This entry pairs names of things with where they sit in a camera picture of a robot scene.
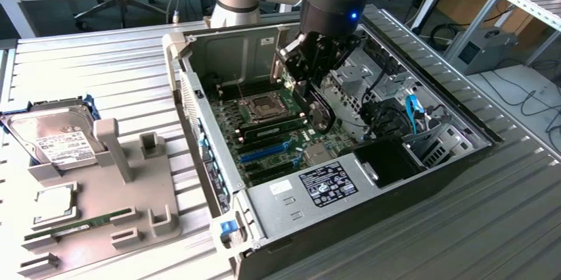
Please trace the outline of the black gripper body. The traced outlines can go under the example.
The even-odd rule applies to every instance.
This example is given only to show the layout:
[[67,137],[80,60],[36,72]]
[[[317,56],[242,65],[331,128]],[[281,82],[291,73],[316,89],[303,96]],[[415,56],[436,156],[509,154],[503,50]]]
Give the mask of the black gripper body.
[[303,0],[300,32],[347,37],[355,30],[367,0]]

